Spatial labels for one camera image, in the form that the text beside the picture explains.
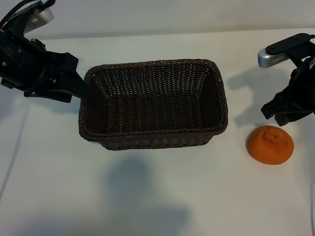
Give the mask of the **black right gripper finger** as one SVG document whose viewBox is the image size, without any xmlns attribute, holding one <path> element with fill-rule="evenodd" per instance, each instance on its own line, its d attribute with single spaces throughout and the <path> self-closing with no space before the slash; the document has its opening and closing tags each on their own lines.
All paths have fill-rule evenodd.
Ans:
<svg viewBox="0 0 315 236">
<path fill-rule="evenodd" d="M 302 110 L 282 110 L 275 111 L 275 120 L 279 126 L 284 126 L 290 122 L 295 122 L 311 114 L 311 111 Z"/>
<path fill-rule="evenodd" d="M 261 111 L 266 119 L 275 116 L 275 111 L 289 110 L 291 102 L 291 95 L 289 92 L 279 92 L 268 103 L 264 104 Z"/>
</svg>

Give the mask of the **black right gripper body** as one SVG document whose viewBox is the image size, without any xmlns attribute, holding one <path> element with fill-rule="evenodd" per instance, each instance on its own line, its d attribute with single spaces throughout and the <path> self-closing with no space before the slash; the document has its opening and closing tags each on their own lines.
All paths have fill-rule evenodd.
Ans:
<svg viewBox="0 0 315 236">
<path fill-rule="evenodd" d="M 296 65 L 287 88 L 283 91 L 281 115 L 310 114 L 315 111 L 315 45 L 306 42 L 287 49 L 286 54 Z"/>
</svg>

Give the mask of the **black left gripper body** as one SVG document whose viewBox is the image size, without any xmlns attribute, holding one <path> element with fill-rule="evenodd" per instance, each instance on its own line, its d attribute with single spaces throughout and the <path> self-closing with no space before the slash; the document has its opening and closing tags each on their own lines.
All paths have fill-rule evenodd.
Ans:
<svg viewBox="0 0 315 236">
<path fill-rule="evenodd" d="M 39 40 L 0 33 L 1 85 L 21 90 L 24 96 L 42 95 L 46 62 L 46 47 Z"/>
</svg>

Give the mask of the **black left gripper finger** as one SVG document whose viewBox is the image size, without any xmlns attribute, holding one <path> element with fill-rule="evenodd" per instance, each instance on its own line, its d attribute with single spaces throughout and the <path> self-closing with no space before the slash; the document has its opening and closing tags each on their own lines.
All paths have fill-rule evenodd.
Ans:
<svg viewBox="0 0 315 236">
<path fill-rule="evenodd" d="M 64 92 L 81 99 L 89 97 L 89 86 L 76 71 L 78 58 L 70 53 L 54 52 L 47 52 L 47 58 L 51 65 L 47 90 Z"/>
<path fill-rule="evenodd" d="M 24 97 L 39 97 L 39 98 L 46 98 L 51 100 L 56 100 L 60 102 L 70 102 L 72 99 L 72 95 L 60 92 L 60 91 L 49 91 L 47 89 L 33 89 L 33 90 L 26 90 L 23 89 Z"/>
</svg>

